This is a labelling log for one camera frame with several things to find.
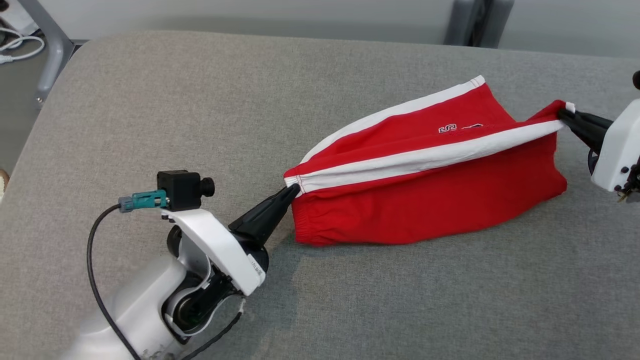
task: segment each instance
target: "metal table leg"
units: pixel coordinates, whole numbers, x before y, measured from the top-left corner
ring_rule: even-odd
[[[71,58],[74,45],[38,0],[18,0],[18,2],[47,37],[49,57],[34,96],[35,106],[41,108],[49,96],[53,83]]]

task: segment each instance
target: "black cable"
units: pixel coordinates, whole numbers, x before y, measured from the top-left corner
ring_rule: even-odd
[[[141,360],[140,356],[138,356],[135,349],[133,349],[133,347],[129,343],[129,340],[127,340],[127,338],[124,336],[120,328],[116,325],[115,321],[113,321],[111,315],[109,315],[107,308],[104,306],[104,303],[102,302],[102,298],[100,297],[100,293],[98,292],[98,287],[95,284],[95,277],[93,276],[93,263],[92,263],[91,252],[93,248],[93,238],[95,237],[95,232],[98,229],[98,225],[100,225],[100,223],[104,220],[104,218],[114,210],[119,209],[120,207],[121,207],[120,204],[111,206],[110,208],[105,210],[102,214],[100,214],[100,216],[97,219],[95,219],[95,222],[93,223],[93,227],[91,228],[91,232],[89,232],[89,239],[86,244],[86,270],[89,275],[89,284],[91,285],[93,296],[95,297],[95,301],[98,303],[98,307],[100,308],[100,311],[104,315],[104,318],[107,320],[107,322],[113,329],[113,332],[115,332],[118,338],[120,338],[120,341],[122,341],[122,344],[127,348],[127,350],[133,356],[133,358],[135,360]],[[231,328],[238,322],[238,320],[240,320],[240,316],[242,316],[242,313],[243,313],[243,310],[241,307],[240,311],[238,311],[238,314],[236,314],[236,317],[233,320],[231,320],[231,322],[224,329],[222,329],[222,331],[220,331],[218,335],[215,335],[211,340],[207,341],[204,345],[192,351],[192,353],[190,353],[186,357],[183,357],[182,360],[193,359],[199,353],[203,352],[208,347],[210,347],[213,343],[220,340],[220,338],[222,338],[224,334],[228,333],[229,330],[231,330]]]
[[[122,331],[120,331],[120,328],[118,328],[115,321],[113,321],[113,319],[111,318],[111,315],[109,315],[107,308],[104,307],[104,303],[102,302],[102,298],[100,297],[100,293],[98,292],[98,287],[95,284],[95,278],[93,276],[91,250],[93,247],[93,237],[95,236],[95,231],[98,229],[98,225],[100,225],[100,222],[104,220],[104,218],[107,215],[109,215],[112,211],[119,208],[120,208],[120,204],[111,206],[110,208],[105,210],[102,214],[100,214],[100,216],[97,219],[95,219],[95,222],[93,223],[93,227],[91,228],[91,232],[89,233],[89,240],[86,244],[86,271],[89,275],[89,284],[91,284],[91,290],[93,291],[93,296],[95,297],[95,301],[98,303],[98,307],[100,308],[100,311],[104,315],[104,318],[107,319],[107,322],[113,329],[113,332],[115,332],[116,335],[120,338],[120,341],[122,341],[122,344],[127,348],[129,353],[131,353],[133,358],[135,360],[141,360],[140,356],[138,356],[138,353],[136,353],[135,349],[133,349],[133,347],[131,346],[127,338],[124,336],[124,334],[122,334]]]
[[[238,311],[238,314],[236,314],[236,317],[231,320],[231,322],[229,323],[229,325],[227,325],[226,328],[222,329],[222,331],[220,331],[218,333],[218,335],[215,335],[211,340],[207,341],[206,343],[204,343],[204,345],[202,345],[201,347],[197,348],[196,350],[192,351],[192,353],[190,353],[189,355],[185,356],[182,358],[182,360],[191,360],[194,357],[196,357],[199,353],[203,352],[204,350],[207,350],[208,347],[211,346],[211,344],[215,343],[216,341],[220,340],[220,338],[222,338],[222,336],[226,333],[229,332],[229,330],[231,330],[231,328],[238,322],[238,320],[240,320],[240,316],[242,316],[242,311]]]

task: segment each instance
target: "white cable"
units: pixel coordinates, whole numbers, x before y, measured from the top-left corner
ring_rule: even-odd
[[[0,54],[0,65],[2,65],[4,63],[10,63],[12,61],[24,60],[24,59],[30,58],[32,56],[35,56],[36,54],[38,54],[40,51],[42,51],[44,49],[44,40],[42,40],[39,37],[24,37],[19,32],[11,30],[11,29],[7,29],[7,28],[0,28],[0,31],[4,31],[5,33],[13,34],[13,35],[18,37],[17,39],[10,41],[10,42],[8,42],[7,44],[5,44],[3,46],[0,46],[0,52],[4,51],[4,50],[7,50],[7,49],[15,49],[18,46],[22,45],[23,41],[36,40],[36,41],[40,42],[40,47],[38,49],[35,49],[34,51],[31,51],[30,53],[25,54],[25,55],[10,56],[10,55],[1,55]]]

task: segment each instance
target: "white wall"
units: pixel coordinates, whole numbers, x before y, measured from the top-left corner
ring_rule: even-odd
[[[515,0],[499,47],[640,58],[640,0]]]
[[[40,0],[72,40],[137,29],[441,44],[453,0]]]

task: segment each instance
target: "exposed wiring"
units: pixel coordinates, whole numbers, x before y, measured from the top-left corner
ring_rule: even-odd
[[[93,291],[93,296],[95,297],[95,301],[98,303],[98,307],[100,308],[100,311],[101,311],[102,315],[104,315],[104,318],[109,323],[109,326],[111,326],[111,328],[113,329],[113,332],[115,332],[116,335],[118,336],[118,338],[120,338],[120,341],[127,348],[127,350],[133,356],[133,358],[135,360],[141,360],[141,358],[138,355],[138,353],[136,353],[135,349],[133,349],[133,346],[131,346],[131,343],[129,343],[129,340],[127,340],[127,338],[124,336],[124,334],[122,333],[120,328],[116,325],[115,321],[113,321],[113,318],[111,317],[111,315],[109,315],[109,311],[107,311],[107,308],[104,306],[104,303],[102,301],[102,297],[100,296],[100,293],[98,292],[98,287],[97,287],[97,285],[95,283],[95,276],[93,275],[92,249],[93,249],[93,238],[95,237],[95,232],[98,229],[98,225],[100,225],[100,223],[104,220],[104,218],[107,215],[109,215],[110,213],[112,213],[116,209],[120,209],[121,207],[122,207],[121,204],[117,204],[117,205],[111,206],[107,210],[103,211],[102,214],[100,214],[100,216],[98,216],[97,219],[95,219],[95,222],[93,223],[91,231],[89,232],[89,239],[88,239],[87,245],[86,245],[86,269],[87,269],[87,274],[89,276],[89,284],[91,285],[91,290]],[[224,329],[222,329],[222,331],[220,331],[218,333],[218,335],[215,335],[209,341],[204,343],[201,347],[199,347],[196,350],[192,351],[189,355],[183,357],[182,360],[193,359],[199,353],[201,353],[204,350],[206,350],[213,343],[215,343],[216,341],[220,340],[220,338],[222,338],[222,336],[224,336],[226,333],[228,333],[229,330],[231,330],[231,328],[238,322],[238,320],[240,320],[240,316],[242,316],[242,314],[244,313],[244,303],[245,302],[246,302],[246,299],[243,297],[242,302],[240,303],[240,308],[238,309],[238,313],[236,314],[236,317],[234,317],[233,320],[231,320],[231,322]]]
[[[0,28],[0,31],[5,32],[5,33],[9,33],[11,35],[15,35],[17,37],[16,39],[14,39],[12,41],[9,41],[5,45],[0,46],[0,52],[5,51],[5,50],[14,50],[14,49],[18,48],[19,46],[21,46],[22,43],[27,41],[27,40],[35,40],[37,42],[40,42],[40,47],[38,49],[35,49],[34,51],[31,51],[28,54],[18,55],[18,56],[0,54],[0,65],[4,64],[4,63],[10,63],[12,61],[28,59],[28,58],[30,58],[32,56],[37,55],[38,53],[40,53],[40,51],[42,51],[44,49],[44,46],[45,46],[44,40],[42,40],[40,37],[34,37],[34,36],[24,37],[19,32],[11,30],[11,29],[7,29],[7,28]]]

